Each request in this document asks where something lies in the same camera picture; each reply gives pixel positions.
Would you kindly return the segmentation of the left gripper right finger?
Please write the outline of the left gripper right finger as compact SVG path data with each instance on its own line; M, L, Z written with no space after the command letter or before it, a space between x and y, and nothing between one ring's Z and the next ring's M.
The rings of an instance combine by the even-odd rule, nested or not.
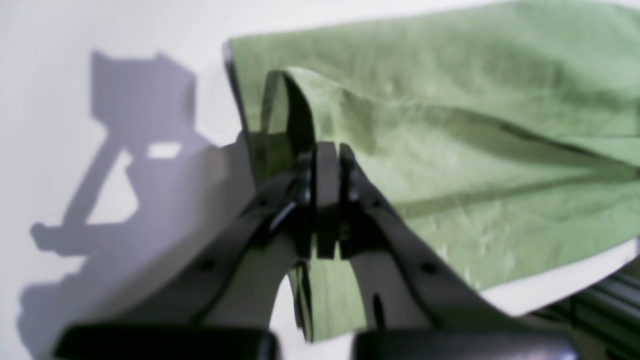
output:
M569 335L509 317L471 289L368 180L348 145L315 147L317 256L354 272L366 330L352 360L579 360Z

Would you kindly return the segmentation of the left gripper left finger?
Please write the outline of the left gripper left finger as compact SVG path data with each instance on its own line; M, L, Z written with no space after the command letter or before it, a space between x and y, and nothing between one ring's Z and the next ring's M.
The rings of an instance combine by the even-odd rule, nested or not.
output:
M108 320L76 323L60 360L281 360L270 331L285 275L312 254L314 155L270 180L167 284Z

